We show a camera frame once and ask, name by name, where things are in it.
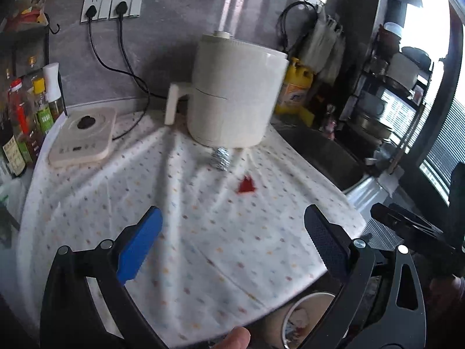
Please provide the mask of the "right hand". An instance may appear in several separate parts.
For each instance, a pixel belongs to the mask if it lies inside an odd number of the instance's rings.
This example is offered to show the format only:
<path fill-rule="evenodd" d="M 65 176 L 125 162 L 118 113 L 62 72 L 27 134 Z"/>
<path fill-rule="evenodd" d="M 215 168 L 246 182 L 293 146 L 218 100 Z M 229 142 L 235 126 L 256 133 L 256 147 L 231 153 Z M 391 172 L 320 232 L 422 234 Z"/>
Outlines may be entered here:
<path fill-rule="evenodd" d="M 464 278 L 435 278 L 430 282 L 430 293 L 437 301 L 441 302 L 461 300 L 464 297 Z"/>

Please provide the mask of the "left hand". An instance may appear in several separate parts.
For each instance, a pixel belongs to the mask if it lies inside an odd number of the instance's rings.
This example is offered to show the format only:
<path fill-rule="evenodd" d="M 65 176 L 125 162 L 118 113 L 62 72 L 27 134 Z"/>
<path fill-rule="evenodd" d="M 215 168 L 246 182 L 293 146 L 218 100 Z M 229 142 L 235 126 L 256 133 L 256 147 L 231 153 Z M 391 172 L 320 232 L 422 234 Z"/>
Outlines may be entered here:
<path fill-rule="evenodd" d="M 247 349 L 251 334 L 245 327 L 235 327 L 221 342 L 212 349 Z"/>

